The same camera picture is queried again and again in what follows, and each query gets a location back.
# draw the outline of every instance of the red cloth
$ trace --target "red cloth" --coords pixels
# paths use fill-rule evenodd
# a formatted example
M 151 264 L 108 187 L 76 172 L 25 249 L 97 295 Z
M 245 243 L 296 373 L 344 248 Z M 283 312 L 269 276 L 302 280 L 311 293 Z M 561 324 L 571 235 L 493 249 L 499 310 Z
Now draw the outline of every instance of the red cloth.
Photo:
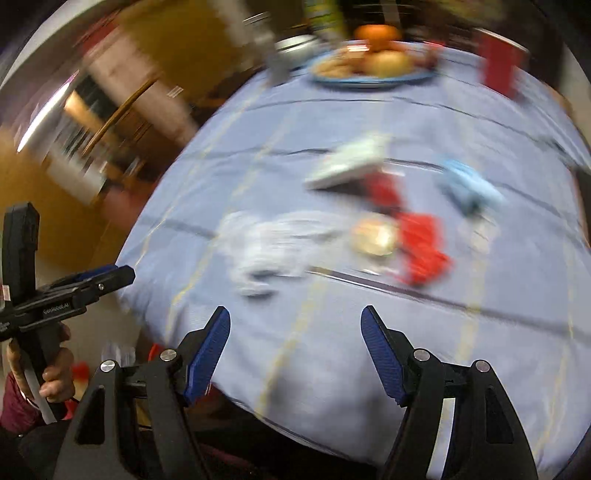
M 365 188 L 368 191 L 369 200 L 376 206 L 384 209 L 401 209 L 402 197 L 399 185 L 394 175 L 384 172 L 375 172 L 364 179 Z
M 45 425 L 41 412 L 33 407 L 21 394 L 12 372 L 6 378 L 0 426 L 16 434 Z
M 451 261 L 439 251 L 441 227 L 434 216 L 404 213 L 400 215 L 400 230 L 410 259 L 406 283 L 424 285 L 447 271 Z

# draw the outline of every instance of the red package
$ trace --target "red package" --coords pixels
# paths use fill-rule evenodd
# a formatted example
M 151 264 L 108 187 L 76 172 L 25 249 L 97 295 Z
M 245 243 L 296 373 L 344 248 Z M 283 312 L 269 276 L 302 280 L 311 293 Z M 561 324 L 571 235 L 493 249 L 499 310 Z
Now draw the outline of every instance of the red package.
M 479 55 L 483 60 L 483 85 L 505 95 L 515 96 L 517 71 L 529 56 L 527 48 L 483 28 L 479 36 Z
M 381 209 L 402 208 L 402 198 L 398 192 L 398 186 L 394 175 L 384 172 L 375 172 L 364 178 L 365 189 L 369 200 Z
M 410 285 L 424 285 L 443 274 L 450 265 L 449 257 L 439 251 L 441 239 L 437 219 L 432 215 L 405 213 L 400 216 L 401 241 L 409 258 Z
M 86 380 L 90 378 L 90 367 L 86 362 L 78 362 L 72 365 L 72 378 L 74 380 Z

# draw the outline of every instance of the blue tablecloth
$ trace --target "blue tablecloth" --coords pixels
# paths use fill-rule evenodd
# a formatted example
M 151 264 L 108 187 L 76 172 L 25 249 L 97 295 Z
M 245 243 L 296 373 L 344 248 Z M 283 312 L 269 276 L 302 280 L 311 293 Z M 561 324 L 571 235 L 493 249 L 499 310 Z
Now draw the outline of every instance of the blue tablecloth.
M 203 126 L 139 217 L 118 261 L 137 275 L 124 302 L 171 346 L 226 306 L 232 332 L 213 376 L 219 388 L 302 443 L 382 463 L 404 411 L 385 395 L 361 337 L 361 310 L 373 304 L 390 328 L 442 361 L 489 360 L 539 470 L 556 473 L 591 423 L 591 258 L 566 166 L 590 158 L 540 82 L 521 73 L 509 100 L 479 84 L 478 64 L 445 49 L 435 79 L 377 91 L 327 89 L 302 73 L 275 88 L 264 73 L 253 78 Z M 418 300 L 393 278 L 360 273 L 342 238 L 315 273 L 271 279 L 277 294 L 238 295 L 216 249 L 222 218 L 322 210 L 353 222 L 363 201 L 306 191 L 303 179 L 323 152 L 368 131 L 391 135 L 388 165 L 404 175 L 409 208 L 442 220 L 450 274 Z M 446 158 L 471 165 L 505 196 L 484 234 L 437 188 Z M 446 403 L 435 478 L 452 411 Z

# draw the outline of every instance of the red object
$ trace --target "red object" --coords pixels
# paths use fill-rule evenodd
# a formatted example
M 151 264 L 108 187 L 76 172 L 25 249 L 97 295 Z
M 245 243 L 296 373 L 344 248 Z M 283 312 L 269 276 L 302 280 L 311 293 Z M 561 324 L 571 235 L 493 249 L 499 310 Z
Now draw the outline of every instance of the red object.
M 164 347 L 157 343 L 152 344 L 152 348 L 148 354 L 148 362 L 151 362 L 155 358 L 157 358 L 162 352 L 164 352 Z
M 482 83 L 508 98 L 513 98 L 517 71 L 525 63 L 529 55 L 528 50 L 483 28 L 477 29 L 477 35 L 479 55 L 484 59 Z
M 72 378 L 74 380 L 88 380 L 90 378 L 90 368 L 86 362 L 78 362 L 72 365 Z
M 73 419 L 74 413 L 76 413 L 76 409 L 78 408 L 78 402 L 74 400 L 66 400 L 64 405 L 66 406 L 67 413 L 63 420 Z
M 88 53 L 89 50 L 96 47 L 107 35 L 117 28 L 117 23 L 114 20 L 118 13 L 116 12 L 99 20 L 78 40 L 78 46 L 83 54 Z
M 25 400 L 14 375 L 10 372 L 4 385 L 0 426 L 20 435 L 44 424 L 41 412 Z
M 405 282 L 423 285 L 444 273 L 450 259 L 439 251 L 441 239 L 437 219 L 431 215 L 405 213 L 399 220 L 402 245 L 409 256 Z
M 443 40 L 430 40 L 426 41 L 425 45 L 428 45 L 429 47 L 432 47 L 435 50 L 441 50 L 443 47 L 445 47 L 445 42 Z
M 402 208 L 402 198 L 398 193 L 397 182 L 394 175 L 384 172 L 376 172 L 367 175 L 364 179 L 369 200 L 382 209 Z

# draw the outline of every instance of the red sleeve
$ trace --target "red sleeve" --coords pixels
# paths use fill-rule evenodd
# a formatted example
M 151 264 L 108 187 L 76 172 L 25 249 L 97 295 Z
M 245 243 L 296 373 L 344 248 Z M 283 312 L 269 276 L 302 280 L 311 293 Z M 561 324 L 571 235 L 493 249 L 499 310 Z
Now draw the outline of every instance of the red sleeve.
M 6 378 L 0 426 L 21 434 L 43 424 L 41 412 L 25 400 L 11 372 Z

